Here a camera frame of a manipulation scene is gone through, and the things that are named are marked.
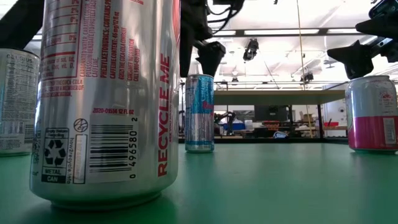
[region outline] aluminum can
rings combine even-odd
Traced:
[[[189,75],[185,87],[185,150],[214,151],[214,78]]]
[[[30,189],[108,210],[177,177],[180,1],[46,1]]]
[[[376,153],[398,150],[397,92],[387,75],[351,80],[346,107],[350,148]]]
[[[32,151],[39,65],[33,53],[0,49],[0,156]]]

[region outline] workbench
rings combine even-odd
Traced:
[[[344,90],[218,90],[214,92],[214,105],[322,105],[344,97]]]
[[[29,191],[29,156],[0,158],[0,223],[398,223],[396,156],[335,144],[179,149],[177,180],[159,198],[98,213],[51,207]]]

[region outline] pink can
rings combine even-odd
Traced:
[[[387,75],[351,80],[346,106],[350,148],[370,152],[398,150],[397,92]]]

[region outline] ceiling light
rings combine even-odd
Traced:
[[[366,40],[365,40],[364,42],[362,42],[361,44],[367,45],[367,44],[370,44],[371,42],[375,41],[376,39],[377,39],[377,37],[376,37],[376,36],[373,36],[373,37],[371,37],[371,38],[366,39]]]
[[[214,36],[219,36],[219,35],[235,35],[236,31],[235,30],[221,30],[218,31]]]
[[[34,35],[32,40],[42,40],[43,35]]]
[[[329,29],[328,34],[360,34],[356,29]]]
[[[317,34],[319,29],[302,29],[301,34]],[[286,30],[245,30],[244,35],[292,35],[300,34],[298,29]]]

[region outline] cable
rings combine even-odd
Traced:
[[[266,60],[265,60],[265,58],[264,58],[264,56],[262,55],[262,53],[261,53],[260,50],[259,50],[259,53],[260,53],[260,55],[261,55],[262,60],[264,61],[264,65],[266,65],[266,68],[267,68],[267,70],[268,70],[269,75],[271,76],[272,80],[274,81],[274,83],[275,83],[275,85],[276,85],[276,88],[279,89],[279,86],[278,86],[278,84],[276,83],[275,78],[274,78],[274,76],[272,75],[271,71],[269,70],[269,67],[268,67],[268,65],[267,65],[267,62],[266,62]]]
[[[228,11],[231,9],[231,7],[228,7],[228,8],[226,8],[223,12],[215,13],[215,12],[213,12],[213,11],[210,9],[210,6],[209,6],[209,5],[206,4],[206,6],[207,6],[209,12],[210,12],[211,14],[213,14],[213,15],[216,15],[216,16],[220,16],[220,15],[222,15],[222,14],[228,12]]]
[[[301,20],[300,20],[300,7],[299,7],[299,0],[296,0],[297,2],[297,15],[298,15],[298,31],[300,33],[300,49],[301,49],[301,54],[303,54],[303,40],[302,40],[302,35],[301,35]],[[305,71],[304,71],[304,59],[303,56],[301,56],[301,66],[302,66],[302,71],[303,71],[303,87],[304,87],[304,91],[305,89]],[[307,109],[307,119],[308,119],[308,125],[310,127],[310,136],[311,138],[313,138],[312,135],[312,124],[311,124],[311,120],[310,120],[310,113],[308,112],[308,105],[305,105],[305,108]]]
[[[240,12],[240,10],[239,10],[239,11],[235,11],[234,13],[232,13],[232,12],[233,12],[233,9],[231,8],[231,9],[229,9],[229,13],[230,13],[230,14],[228,14],[228,16],[227,16],[226,18],[224,18],[224,19],[217,19],[217,20],[213,20],[213,21],[208,21],[208,23],[229,22],[229,20],[232,19],[234,16],[236,16],[236,15],[238,14],[238,12]]]
[[[227,18],[231,17],[231,15],[232,15],[232,8],[229,10],[229,13],[228,13],[228,17],[227,17]],[[218,33],[219,31],[223,30],[223,29],[226,27],[226,25],[228,24],[228,22],[229,22],[229,19],[225,20],[224,24],[223,24],[217,31],[215,31],[215,32],[213,33],[213,35],[215,35],[215,34]]]

